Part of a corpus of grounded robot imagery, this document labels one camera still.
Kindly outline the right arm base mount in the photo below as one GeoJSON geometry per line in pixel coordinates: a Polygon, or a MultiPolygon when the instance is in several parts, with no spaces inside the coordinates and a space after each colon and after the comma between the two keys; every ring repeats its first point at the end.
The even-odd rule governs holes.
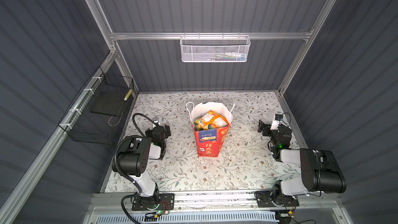
{"type": "Polygon", "coordinates": [[[298,199],[292,196],[285,196],[281,193],[274,193],[272,190],[256,191],[254,193],[258,207],[298,207],[298,199]]]}

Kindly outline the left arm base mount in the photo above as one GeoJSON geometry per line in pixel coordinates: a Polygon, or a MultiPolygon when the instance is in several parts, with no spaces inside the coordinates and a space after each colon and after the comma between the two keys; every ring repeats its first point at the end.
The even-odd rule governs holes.
{"type": "Polygon", "coordinates": [[[135,197],[132,211],[170,211],[174,209],[175,194],[155,194],[152,197],[135,197]]]}

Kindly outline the pink Fox's candy bag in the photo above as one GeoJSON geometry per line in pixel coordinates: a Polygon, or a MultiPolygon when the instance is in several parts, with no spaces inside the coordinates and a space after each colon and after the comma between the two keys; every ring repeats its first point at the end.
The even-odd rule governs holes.
{"type": "Polygon", "coordinates": [[[194,126],[198,131],[224,128],[229,125],[229,122],[220,114],[214,111],[209,111],[203,117],[194,121],[194,126]]]}

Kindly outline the red paper gift bag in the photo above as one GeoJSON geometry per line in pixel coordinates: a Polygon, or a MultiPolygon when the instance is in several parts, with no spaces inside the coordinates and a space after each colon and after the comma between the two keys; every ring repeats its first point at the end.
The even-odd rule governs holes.
{"type": "Polygon", "coordinates": [[[227,134],[233,120],[232,111],[234,108],[228,109],[224,104],[217,102],[208,102],[205,104],[200,103],[198,105],[188,102],[186,104],[186,109],[189,113],[190,122],[194,131],[198,156],[217,157],[227,138],[227,134]],[[229,122],[229,125],[224,128],[198,131],[194,126],[194,121],[203,117],[209,111],[214,111],[222,115],[229,122]]]}

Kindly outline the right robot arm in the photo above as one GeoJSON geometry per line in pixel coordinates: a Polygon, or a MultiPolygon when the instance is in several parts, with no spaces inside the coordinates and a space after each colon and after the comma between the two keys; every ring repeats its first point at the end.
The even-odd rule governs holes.
{"type": "Polygon", "coordinates": [[[333,152],[308,148],[292,149],[292,130],[285,125],[282,115],[276,115],[271,124],[259,121],[258,132],[269,137],[267,147],[272,157],[281,163],[300,166],[299,176],[277,180],[269,191],[257,191],[259,207],[299,206],[298,196],[321,197],[326,194],[342,194],[347,183],[333,152]]]}

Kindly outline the green yellow candy bag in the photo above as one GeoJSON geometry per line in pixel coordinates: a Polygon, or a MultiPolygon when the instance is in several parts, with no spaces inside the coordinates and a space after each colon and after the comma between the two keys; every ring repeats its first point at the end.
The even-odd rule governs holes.
{"type": "Polygon", "coordinates": [[[199,118],[194,122],[194,125],[198,131],[217,129],[219,125],[214,122],[214,118],[199,118]]]}

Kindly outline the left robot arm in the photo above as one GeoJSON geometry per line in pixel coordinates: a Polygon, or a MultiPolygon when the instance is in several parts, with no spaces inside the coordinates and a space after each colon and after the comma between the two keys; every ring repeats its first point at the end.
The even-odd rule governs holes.
{"type": "Polygon", "coordinates": [[[145,135],[131,135],[117,146],[112,170],[129,180],[138,189],[137,197],[158,202],[159,188],[146,171],[149,160],[162,160],[166,152],[166,139],[171,136],[170,126],[157,125],[145,135]]]}

